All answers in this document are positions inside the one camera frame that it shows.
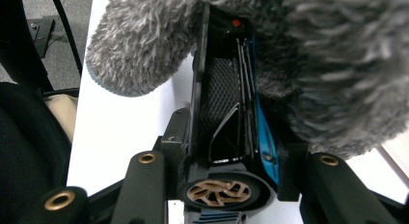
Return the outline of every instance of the white table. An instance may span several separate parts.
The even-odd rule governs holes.
[[[108,1],[93,1],[87,46]],[[92,195],[123,179],[130,158],[151,150],[172,113],[190,101],[191,66],[189,56],[179,72],[154,92],[140,98],[124,98],[99,87],[84,64],[68,185],[80,186]],[[407,187],[377,151],[348,163],[368,188],[404,201]],[[170,206],[173,209],[170,223],[182,223],[182,209],[179,204],[173,206],[174,203]],[[269,223],[302,223],[298,203],[274,202],[251,217],[249,223],[267,223],[267,220]]]

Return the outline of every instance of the gray fur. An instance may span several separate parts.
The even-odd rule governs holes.
[[[94,80],[128,97],[164,83],[204,3],[250,20],[259,92],[312,152],[349,158],[406,128],[409,0],[111,0],[87,55]]]

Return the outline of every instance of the gray carpet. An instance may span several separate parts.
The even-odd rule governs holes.
[[[74,35],[81,62],[84,60],[88,25],[93,0],[61,0]],[[27,19],[42,18],[45,15],[57,15],[52,0],[23,0]],[[48,78],[55,90],[75,88],[80,85],[80,76],[68,42],[50,42],[50,46],[42,59],[48,71]],[[0,81],[13,82],[0,66]]]

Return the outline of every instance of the floor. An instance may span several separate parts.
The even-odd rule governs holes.
[[[93,0],[61,0],[61,2],[74,35],[79,56],[83,62]],[[58,14],[52,0],[23,0],[23,4],[27,19]],[[64,33],[65,31],[62,30],[54,34],[62,36]],[[49,42],[45,58],[42,59],[48,71],[48,78],[56,90],[76,88],[80,85],[80,76],[69,44],[68,42],[61,42],[64,39]],[[13,82],[1,65],[0,81]]]

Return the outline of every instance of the fluffy gray fur cover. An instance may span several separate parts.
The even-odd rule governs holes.
[[[111,0],[91,76],[118,95],[151,92],[195,50],[204,3],[250,20],[259,92],[312,152],[347,159],[406,128],[409,0]]]

